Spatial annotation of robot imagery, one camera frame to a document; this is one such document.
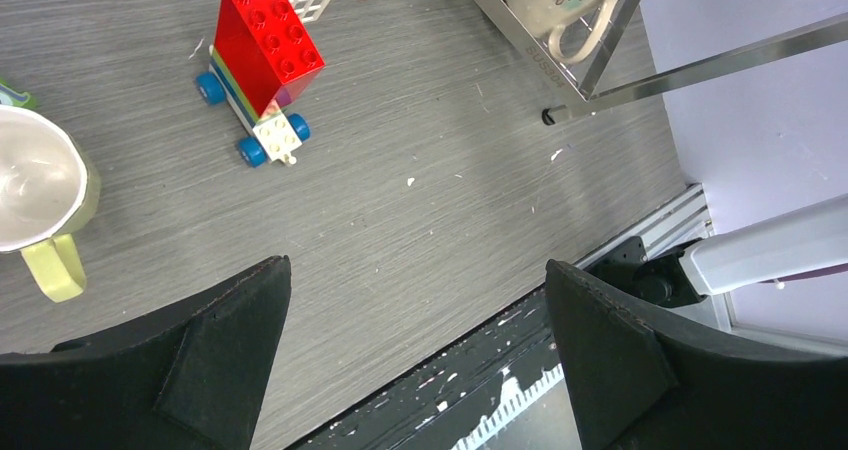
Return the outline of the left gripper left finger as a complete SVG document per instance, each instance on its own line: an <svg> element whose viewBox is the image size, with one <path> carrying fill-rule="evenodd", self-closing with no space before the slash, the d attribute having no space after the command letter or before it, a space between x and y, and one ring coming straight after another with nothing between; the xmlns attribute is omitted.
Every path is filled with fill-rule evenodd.
<svg viewBox="0 0 848 450"><path fill-rule="evenodd" d="M1 357L5 449L247 449L291 298L272 256L46 353Z"/></svg>

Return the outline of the pale yellow mug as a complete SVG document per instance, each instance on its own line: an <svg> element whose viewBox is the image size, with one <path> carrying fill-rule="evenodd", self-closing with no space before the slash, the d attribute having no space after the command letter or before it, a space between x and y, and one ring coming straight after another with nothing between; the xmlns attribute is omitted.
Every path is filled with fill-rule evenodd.
<svg viewBox="0 0 848 450"><path fill-rule="evenodd" d="M73 239L94 216L96 168L66 131L39 113L1 107L1 252L18 252L55 303L80 296L87 277Z"/></svg>

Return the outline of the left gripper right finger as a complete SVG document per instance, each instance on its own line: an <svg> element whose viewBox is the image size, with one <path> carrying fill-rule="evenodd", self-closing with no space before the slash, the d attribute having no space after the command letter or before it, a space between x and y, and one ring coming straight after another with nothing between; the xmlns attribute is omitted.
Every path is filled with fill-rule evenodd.
<svg viewBox="0 0 848 450"><path fill-rule="evenodd" d="M545 294L585 449L843 449L847 361L732 335L565 262Z"/></svg>

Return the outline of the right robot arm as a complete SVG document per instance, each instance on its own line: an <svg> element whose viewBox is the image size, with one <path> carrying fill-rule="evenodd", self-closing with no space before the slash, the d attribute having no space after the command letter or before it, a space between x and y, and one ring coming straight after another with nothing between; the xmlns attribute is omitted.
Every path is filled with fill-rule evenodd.
<svg viewBox="0 0 848 450"><path fill-rule="evenodd" d="M754 283L810 279L847 270L845 194L732 232L697 238L649 258L630 237L587 272L664 308L695 305Z"/></svg>

